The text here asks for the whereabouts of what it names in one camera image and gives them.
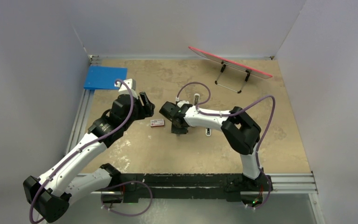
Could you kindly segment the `red white staple box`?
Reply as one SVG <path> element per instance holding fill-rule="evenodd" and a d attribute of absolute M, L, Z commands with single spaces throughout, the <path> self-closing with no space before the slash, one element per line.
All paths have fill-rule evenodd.
<path fill-rule="evenodd" d="M 150 127 L 161 127 L 161 126 L 165 126 L 164 119 L 152 119 L 150 121 Z"/>

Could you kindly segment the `small white stapler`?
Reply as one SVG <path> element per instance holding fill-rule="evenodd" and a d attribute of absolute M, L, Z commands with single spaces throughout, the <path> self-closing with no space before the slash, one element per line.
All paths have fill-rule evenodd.
<path fill-rule="evenodd" d="M 206 128 L 206 129 L 205 129 L 205 135 L 206 135 L 207 137 L 210 137 L 211 134 L 212 134 L 212 129 Z"/>

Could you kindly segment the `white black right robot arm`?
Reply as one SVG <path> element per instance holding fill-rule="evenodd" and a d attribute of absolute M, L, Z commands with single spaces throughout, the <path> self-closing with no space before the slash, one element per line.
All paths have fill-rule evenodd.
<path fill-rule="evenodd" d="M 189 127 L 221 131 L 230 147 L 240 154 L 243 184 L 249 190 L 260 186 L 261 166 L 256 150 L 261 140 L 260 126 L 242 108 L 215 111 L 192 104 L 165 102 L 159 113 L 172 123 L 172 133 L 186 134 Z"/>

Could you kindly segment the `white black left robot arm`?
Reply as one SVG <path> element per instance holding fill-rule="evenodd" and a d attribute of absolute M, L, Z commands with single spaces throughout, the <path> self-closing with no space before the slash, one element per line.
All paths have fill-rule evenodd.
<path fill-rule="evenodd" d="M 95 157 L 124 136 L 135 120 L 154 115 L 155 105 L 145 92 L 138 95 L 125 91 L 113 101 L 112 107 L 94 121 L 80 142 L 56 165 L 39 177 L 29 176 L 23 187 L 30 203 L 29 221 L 38 224 L 53 223 L 68 208 L 97 190 L 114 191 L 121 186 L 136 185 L 138 180 L 123 177 L 122 173 L 106 163 L 84 177 L 77 175 Z"/>

